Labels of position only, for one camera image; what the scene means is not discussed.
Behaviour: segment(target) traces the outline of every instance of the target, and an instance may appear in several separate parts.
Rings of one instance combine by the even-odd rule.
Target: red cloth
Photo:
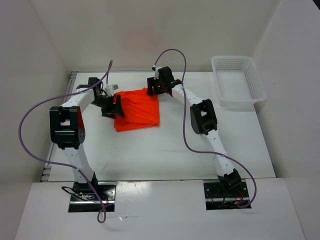
[[[117,132],[156,127],[160,123],[159,100],[157,95],[147,95],[147,89],[120,91],[121,107],[124,116],[115,116],[114,127]]]

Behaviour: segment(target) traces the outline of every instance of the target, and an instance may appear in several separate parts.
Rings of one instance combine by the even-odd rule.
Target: red wire
[[[242,192],[238,189],[238,192],[240,193],[241,195],[241,201],[244,199],[244,195],[242,194]]]

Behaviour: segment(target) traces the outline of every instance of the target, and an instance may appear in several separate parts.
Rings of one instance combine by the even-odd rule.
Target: white table
[[[103,73],[78,73],[73,92],[89,77]],[[173,73],[181,79],[181,72]],[[153,72],[112,72],[109,84],[118,84],[119,91],[147,87],[147,78]],[[218,130],[229,156],[242,162],[255,178],[274,178],[275,172],[254,106],[246,109],[228,109],[217,104],[216,86],[212,72],[187,72],[185,86],[203,99],[215,104]],[[98,107],[90,105],[83,113],[86,129],[84,149],[90,166],[99,181],[151,181],[216,179],[213,156],[190,152],[182,137],[183,105],[168,94],[159,96],[160,127],[116,132],[114,120],[101,116]],[[187,113],[186,136],[196,150],[208,150],[190,125]],[[54,146],[51,161],[67,163],[67,158]],[[236,166],[242,178],[248,174]],[[52,166],[49,181],[73,181],[72,170]]]
[[[15,239],[304,240],[285,180],[256,181],[252,209],[233,210],[206,210],[202,180],[118,182],[104,224],[96,212],[68,213],[61,186],[71,182],[33,183]]]

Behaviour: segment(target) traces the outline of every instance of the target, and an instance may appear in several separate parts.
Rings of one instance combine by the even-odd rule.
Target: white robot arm
[[[184,87],[184,90],[186,94],[186,101],[189,107],[203,103],[203,99],[193,94],[189,89]],[[182,103],[185,102],[184,92],[181,84],[178,84],[174,88],[172,88],[172,96],[176,99],[179,99],[180,102]],[[210,143],[211,148],[214,152],[226,154],[225,148],[219,137],[218,129],[209,131],[207,135],[201,134],[201,137]],[[215,163],[216,173],[218,176],[221,176],[221,177],[224,176],[225,174],[229,175],[233,173],[235,169],[232,162],[223,156],[215,155],[214,163]]]
[[[147,94],[151,96],[167,93],[185,103],[185,91],[193,131],[207,140],[214,152],[223,154],[214,157],[217,176],[223,190],[229,192],[237,188],[241,184],[241,177],[233,163],[224,157],[226,151],[219,137],[218,121],[211,100],[203,100],[185,86],[182,87],[182,82],[174,79],[169,67],[154,65],[152,70],[155,74],[154,77],[147,78]]]
[[[96,77],[90,77],[88,84],[77,87],[77,92],[82,92],[88,87],[99,81]],[[82,112],[89,104],[101,108],[101,113],[105,117],[115,118],[115,114],[124,117],[121,108],[121,98],[117,96],[114,99],[114,90],[117,85],[108,85],[105,95],[102,95],[101,86],[94,89],[74,95],[61,106],[53,106],[50,109],[50,135],[53,143],[56,143],[66,155],[69,163],[81,170],[86,177],[94,184],[97,179],[94,171],[91,169],[82,144],[86,137]],[[77,169],[72,169],[74,181],[78,185],[87,185],[87,181]]]

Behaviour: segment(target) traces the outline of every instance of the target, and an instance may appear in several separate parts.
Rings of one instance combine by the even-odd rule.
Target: white plastic basket
[[[214,56],[211,63],[222,106],[247,106],[266,100],[266,91],[251,57]]]

